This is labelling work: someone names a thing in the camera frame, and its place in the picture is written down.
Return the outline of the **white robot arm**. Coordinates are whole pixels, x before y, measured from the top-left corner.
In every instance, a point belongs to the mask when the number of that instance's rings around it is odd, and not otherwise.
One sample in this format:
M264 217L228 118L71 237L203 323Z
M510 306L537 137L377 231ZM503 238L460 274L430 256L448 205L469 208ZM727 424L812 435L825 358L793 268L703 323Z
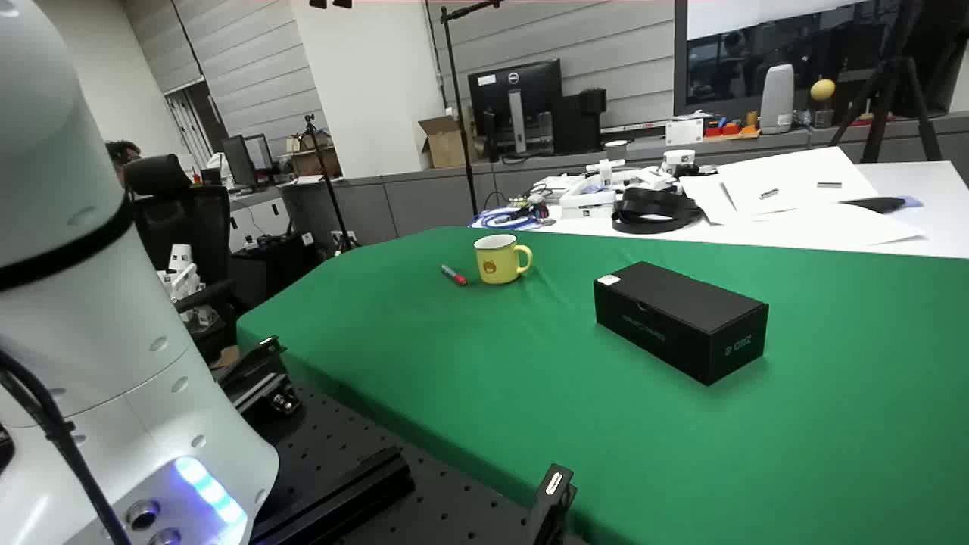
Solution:
M248 545L279 475L155 277L71 47L0 8L4 545Z

